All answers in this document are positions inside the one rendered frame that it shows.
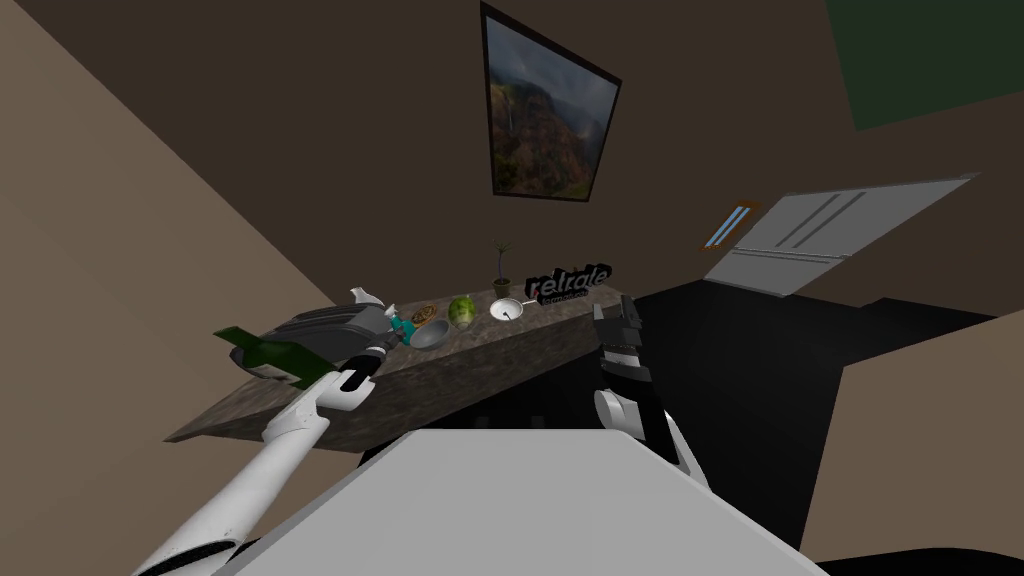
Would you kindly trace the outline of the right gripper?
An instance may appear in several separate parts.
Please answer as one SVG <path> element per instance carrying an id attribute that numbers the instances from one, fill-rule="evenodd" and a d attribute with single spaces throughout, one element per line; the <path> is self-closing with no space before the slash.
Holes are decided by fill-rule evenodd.
<path id="1" fill-rule="evenodd" d="M 599 304 L 593 305 L 593 320 L 596 321 L 599 340 L 607 346 L 640 347 L 642 321 L 637 319 L 638 312 L 634 299 L 629 295 L 622 295 L 620 308 L 622 316 L 604 318 L 602 307 Z"/>

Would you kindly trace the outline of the teal spray bottle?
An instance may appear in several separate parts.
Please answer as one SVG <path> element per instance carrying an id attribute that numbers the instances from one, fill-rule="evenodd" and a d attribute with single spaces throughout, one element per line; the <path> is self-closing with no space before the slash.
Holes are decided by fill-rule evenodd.
<path id="1" fill-rule="evenodd" d="M 409 346 L 410 339 L 416 332 L 416 326 L 407 320 L 402 320 L 396 311 L 394 305 L 388 305 L 385 310 L 385 315 L 389 319 L 392 330 L 399 337 L 402 344 Z"/>

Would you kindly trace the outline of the grey bowl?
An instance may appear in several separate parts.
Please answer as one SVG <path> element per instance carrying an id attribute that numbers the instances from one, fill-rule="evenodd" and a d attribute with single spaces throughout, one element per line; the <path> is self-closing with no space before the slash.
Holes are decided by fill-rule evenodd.
<path id="1" fill-rule="evenodd" d="M 449 339 L 451 332 L 452 327 L 446 320 L 433 320 L 415 330 L 409 338 L 409 345 L 421 351 L 437 349 Z"/>

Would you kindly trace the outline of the black sign with white letters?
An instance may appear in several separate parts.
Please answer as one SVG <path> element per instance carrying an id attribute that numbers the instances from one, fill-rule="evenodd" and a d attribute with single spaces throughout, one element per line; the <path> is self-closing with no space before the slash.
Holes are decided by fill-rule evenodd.
<path id="1" fill-rule="evenodd" d="M 604 263 L 572 271 L 556 268 L 547 275 L 528 278 L 524 295 L 541 305 L 577 299 L 587 296 L 591 288 L 603 284 L 612 274 L 613 269 Z"/>

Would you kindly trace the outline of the dark grey toaster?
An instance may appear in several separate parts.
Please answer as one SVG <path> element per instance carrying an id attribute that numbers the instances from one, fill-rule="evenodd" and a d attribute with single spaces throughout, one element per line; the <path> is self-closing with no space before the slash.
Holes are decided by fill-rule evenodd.
<path id="1" fill-rule="evenodd" d="M 316 308 L 296 315 L 262 334 L 264 341 L 294 342 L 340 366 L 358 354 L 385 361 L 388 351 L 380 340 L 392 329 L 379 304 L 349 304 Z"/>

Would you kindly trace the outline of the white pan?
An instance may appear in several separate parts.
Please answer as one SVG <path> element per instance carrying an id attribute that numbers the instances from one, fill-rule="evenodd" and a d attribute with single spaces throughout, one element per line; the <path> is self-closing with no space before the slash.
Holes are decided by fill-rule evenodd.
<path id="1" fill-rule="evenodd" d="M 500 298 L 490 304 L 489 315 L 501 322 L 515 321 L 523 315 L 526 305 L 536 303 L 536 299 L 519 301 L 510 297 Z"/>

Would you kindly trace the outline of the dark green bottle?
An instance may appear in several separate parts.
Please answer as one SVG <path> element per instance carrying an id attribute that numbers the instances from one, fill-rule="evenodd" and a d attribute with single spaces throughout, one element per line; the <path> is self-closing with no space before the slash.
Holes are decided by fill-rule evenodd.
<path id="1" fill-rule="evenodd" d="M 230 343 L 231 361 L 248 374 L 305 390 L 335 366 L 303 345 L 267 340 L 238 326 L 217 330 L 214 336 Z"/>

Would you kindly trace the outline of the small potted plant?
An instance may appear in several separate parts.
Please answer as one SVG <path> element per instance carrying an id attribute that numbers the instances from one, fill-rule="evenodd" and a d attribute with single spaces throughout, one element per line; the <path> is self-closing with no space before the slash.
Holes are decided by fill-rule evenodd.
<path id="1" fill-rule="evenodd" d="M 493 242 L 497 251 L 497 279 L 492 282 L 493 291 L 498 299 L 508 298 L 511 291 L 511 281 L 504 274 L 503 257 L 511 249 L 511 242 Z"/>

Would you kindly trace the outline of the small brown framed window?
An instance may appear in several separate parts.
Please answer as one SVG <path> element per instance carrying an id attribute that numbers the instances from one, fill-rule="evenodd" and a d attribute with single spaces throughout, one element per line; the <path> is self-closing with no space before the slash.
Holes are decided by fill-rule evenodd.
<path id="1" fill-rule="evenodd" d="M 744 222 L 752 212 L 756 212 L 760 206 L 761 204 L 758 202 L 739 201 L 718 230 L 708 239 L 700 250 L 709 251 L 721 248 L 726 240 L 733 234 L 734 230 L 740 223 Z"/>

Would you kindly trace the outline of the framed mountain landscape picture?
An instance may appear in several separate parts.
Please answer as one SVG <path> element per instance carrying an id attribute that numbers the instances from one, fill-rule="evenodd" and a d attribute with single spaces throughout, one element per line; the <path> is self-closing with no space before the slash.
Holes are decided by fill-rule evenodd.
<path id="1" fill-rule="evenodd" d="M 621 80 L 486 2 L 480 28 L 494 195 L 589 201 Z"/>

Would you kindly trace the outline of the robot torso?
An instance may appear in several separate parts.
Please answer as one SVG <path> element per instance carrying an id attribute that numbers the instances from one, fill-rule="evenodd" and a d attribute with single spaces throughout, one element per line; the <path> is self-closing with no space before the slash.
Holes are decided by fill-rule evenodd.
<path id="1" fill-rule="evenodd" d="M 215 576 L 827 576 L 614 430 L 411 431 Z"/>

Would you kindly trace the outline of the grey fridge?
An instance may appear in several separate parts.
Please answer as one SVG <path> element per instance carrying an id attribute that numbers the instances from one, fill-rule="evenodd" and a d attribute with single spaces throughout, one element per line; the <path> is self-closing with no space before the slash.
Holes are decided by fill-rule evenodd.
<path id="1" fill-rule="evenodd" d="M 703 280 L 790 296 L 978 175 L 786 195 Z"/>

